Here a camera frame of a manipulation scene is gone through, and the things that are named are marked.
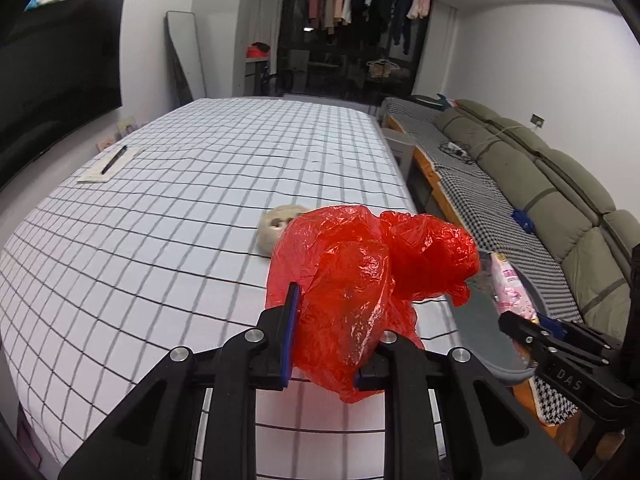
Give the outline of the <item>pink snack wrapper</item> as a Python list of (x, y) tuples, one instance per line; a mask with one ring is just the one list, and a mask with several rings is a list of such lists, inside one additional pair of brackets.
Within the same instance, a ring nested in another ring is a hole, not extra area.
[(499, 314), (512, 312), (530, 322), (539, 322), (534, 303), (521, 279), (506, 256), (500, 252), (490, 254), (490, 275)]

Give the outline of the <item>red plastic bag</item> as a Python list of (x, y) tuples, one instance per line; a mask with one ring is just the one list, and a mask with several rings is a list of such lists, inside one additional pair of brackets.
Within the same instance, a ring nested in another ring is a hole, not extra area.
[(329, 206), (301, 214), (283, 231), (271, 254), (266, 305), (280, 306), (288, 286), (299, 286), (292, 362), (317, 386), (356, 403), (366, 398), (355, 387), (356, 371), (384, 330), (420, 347), (414, 304), (446, 295), (462, 306), (478, 270), (475, 240), (452, 223)]

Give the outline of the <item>grey perforated trash basket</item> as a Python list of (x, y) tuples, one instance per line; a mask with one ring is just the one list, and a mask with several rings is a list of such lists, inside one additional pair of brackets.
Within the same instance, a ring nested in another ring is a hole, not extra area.
[(506, 386), (515, 386), (534, 376), (536, 364), (521, 354), (514, 341), (498, 325), (498, 304), (490, 273), (490, 252), (480, 254), (480, 270), (466, 281), (470, 298), (460, 307), (449, 304), (460, 346), (467, 348)]

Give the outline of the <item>olive green sofa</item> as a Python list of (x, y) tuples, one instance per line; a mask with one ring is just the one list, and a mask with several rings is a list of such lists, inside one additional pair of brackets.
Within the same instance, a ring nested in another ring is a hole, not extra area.
[(536, 237), (559, 263), (582, 321), (615, 338), (630, 309), (631, 253), (639, 222), (574, 158), (533, 130), (490, 108), (462, 101), (436, 128), (469, 153), (514, 209), (525, 210)]

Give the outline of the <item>blue clip on sofa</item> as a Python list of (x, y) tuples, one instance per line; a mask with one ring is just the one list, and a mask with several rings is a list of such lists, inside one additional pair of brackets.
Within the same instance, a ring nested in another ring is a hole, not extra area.
[(526, 234), (536, 233), (535, 223), (529, 218), (525, 210), (514, 209), (514, 211), (512, 211), (512, 218)]

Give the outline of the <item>checkered white tablecloth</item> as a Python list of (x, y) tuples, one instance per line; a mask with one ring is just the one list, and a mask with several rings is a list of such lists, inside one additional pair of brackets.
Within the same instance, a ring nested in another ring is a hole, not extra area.
[(122, 140), (110, 180), (72, 174), (1, 252), (1, 340), (29, 428), (59, 470), (172, 348), (258, 319), (269, 209), (409, 211), (378, 122), (348, 107), (201, 99)]

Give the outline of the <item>grey plastic stool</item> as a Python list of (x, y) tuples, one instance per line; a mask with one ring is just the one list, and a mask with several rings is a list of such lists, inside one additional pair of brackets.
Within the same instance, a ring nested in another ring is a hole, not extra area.
[(382, 133), (388, 147), (392, 151), (402, 177), (407, 181), (409, 179), (416, 142), (414, 142), (413, 137), (407, 133), (390, 128), (383, 128)]

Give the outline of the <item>beige plush toy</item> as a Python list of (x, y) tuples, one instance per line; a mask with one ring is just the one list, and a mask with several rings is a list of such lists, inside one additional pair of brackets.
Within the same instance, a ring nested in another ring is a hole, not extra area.
[(298, 205), (282, 205), (266, 211), (257, 227), (257, 246), (267, 256), (273, 252), (286, 227), (308, 209)]

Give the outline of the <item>black pen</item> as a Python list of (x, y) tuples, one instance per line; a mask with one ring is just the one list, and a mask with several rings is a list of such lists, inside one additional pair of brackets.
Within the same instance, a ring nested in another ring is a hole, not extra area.
[(115, 164), (116, 162), (119, 161), (119, 159), (122, 158), (122, 156), (124, 156), (128, 151), (128, 146), (127, 145), (123, 145), (114, 155), (113, 157), (105, 164), (105, 166), (102, 168), (101, 173), (100, 174), (106, 174), (108, 170), (110, 170)]

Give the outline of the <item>white notepad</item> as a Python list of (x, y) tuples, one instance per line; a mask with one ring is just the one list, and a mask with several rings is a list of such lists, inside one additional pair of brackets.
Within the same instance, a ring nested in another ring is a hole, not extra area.
[(134, 158), (143, 151), (143, 148), (130, 148), (122, 146), (117, 152), (103, 157), (93, 166), (88, 168), (76, 179), (78, 183), (104, 183), (116, 176), (122, 168), (125, 168)]

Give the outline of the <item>leaning white mirror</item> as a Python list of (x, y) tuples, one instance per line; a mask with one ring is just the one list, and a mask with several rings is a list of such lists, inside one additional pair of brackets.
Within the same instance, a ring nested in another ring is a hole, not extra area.
[(167, 11), (165, 29), (178, 105), (183, 106), (204, 99), (206, 85), (195, 15), (186, 11)]

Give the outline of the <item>black television screen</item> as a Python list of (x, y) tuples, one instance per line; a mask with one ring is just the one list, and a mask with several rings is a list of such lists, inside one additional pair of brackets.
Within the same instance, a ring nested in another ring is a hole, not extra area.
[(1, 46), (1, 184), (80, 127), (122, 106), (125, 0), (24, 12)]

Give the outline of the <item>red item on shelf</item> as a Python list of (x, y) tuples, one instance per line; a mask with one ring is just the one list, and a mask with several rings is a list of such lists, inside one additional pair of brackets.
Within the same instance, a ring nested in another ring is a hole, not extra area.
[(270, 45), (263, 42), (254, 42), (250, 44), (246, 49), (246, 57), (252, 60), (253, 58), (268, 58), (270, 55)]

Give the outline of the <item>wall power socket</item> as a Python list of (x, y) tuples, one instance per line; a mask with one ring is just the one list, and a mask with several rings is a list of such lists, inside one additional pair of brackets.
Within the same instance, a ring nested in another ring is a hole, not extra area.
[(533, 114), (532, 117), (530, 118), (530, 122), (534, 126), (536, 126), (538, 128), (541, 128), (544, 125), (544, 118), (542, 118), (542, 117), (540, 117), (540, 116), (538, 116), (536, 114)]

